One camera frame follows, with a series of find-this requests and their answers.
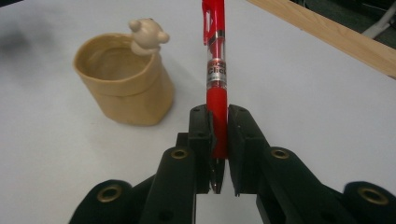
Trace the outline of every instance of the bear figurine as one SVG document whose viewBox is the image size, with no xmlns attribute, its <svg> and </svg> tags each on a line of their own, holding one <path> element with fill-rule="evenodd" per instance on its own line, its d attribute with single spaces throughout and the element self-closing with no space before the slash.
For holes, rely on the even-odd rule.
<svg viewBox="0 0 396 224">
<path fill-rule="evenodd" d="M 131 50 L 134 54 L 145 56 L 159 52 L 160 44 L 169 41 L 169 34 L 153 19 L 140 19 L 129 22 L 129 27 L 133 31 L 134 41 Z"/>
</svg>

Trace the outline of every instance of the transparent pen grip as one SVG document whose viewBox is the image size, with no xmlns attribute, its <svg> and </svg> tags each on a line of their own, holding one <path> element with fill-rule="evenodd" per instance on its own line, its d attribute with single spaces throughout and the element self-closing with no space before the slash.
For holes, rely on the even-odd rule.
<svg viewBox="0 0 396 224">
<path fill-rule="evenodd" d="M 207 48 L 207 80 L 208 89 L 220 87 L 227 89 L 227 69 L 225 62 L 225 39 L 216 38 Z"/>
</svg>

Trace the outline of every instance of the brass screw hole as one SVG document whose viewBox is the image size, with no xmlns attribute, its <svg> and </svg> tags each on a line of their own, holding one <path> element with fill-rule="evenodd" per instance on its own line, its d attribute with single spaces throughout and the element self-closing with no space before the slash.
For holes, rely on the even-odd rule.
<svg viewBox="0 0 396 224">
<path fill-rule="evenodd" d="M 121 196 L 122 187 L 114 184 L 101 189 L 96 196 L 97 200 L 101 203 L 110 203 Z"/>
<path fill-rule="evenodd" d="M 189 153 L 185 149 L 175 149 L 172 151 L 171 156 L 177 160 L 186 158 Z"/>
<path fill-rule="evenodd" d="M 388 198 L 376 189 L 369 188 L 358 188 L 359 195 L 369 203 L 375 203 L 378 205 L 387 205 L 389 203 Z"/>
<path fill-rule="evenodd" d="M 278 159 L 285 160 L 289 157 L 289 153 L 283 149 L 273 149 L 271 154 Z"/>
</svg>

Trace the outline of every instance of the pen label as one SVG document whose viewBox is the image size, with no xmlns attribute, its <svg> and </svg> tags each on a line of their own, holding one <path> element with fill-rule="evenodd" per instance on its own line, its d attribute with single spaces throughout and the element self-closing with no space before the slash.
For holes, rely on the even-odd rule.
<svg viewBox="0 0 396 224">
<path fill-rule="evenodd" d="M 227 82 L 226 65 L 222 59 L 213 59 L 207 63 L 207 82 Z"/>
</svg>

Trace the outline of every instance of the beige pot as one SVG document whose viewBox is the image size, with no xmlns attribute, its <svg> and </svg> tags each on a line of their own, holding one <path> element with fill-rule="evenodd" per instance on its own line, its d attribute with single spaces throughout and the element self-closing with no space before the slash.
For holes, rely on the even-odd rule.
<svg viewBox="0 0 396 224">
<path fill-rule="evenodd" d="M 169 110 L 175 89 L 160 54 L 137 56 L 132 41 L 123 34 L 96 36 L 80 47 L 74 66 L 107 117 L 153 125 Z"/>
</svg>

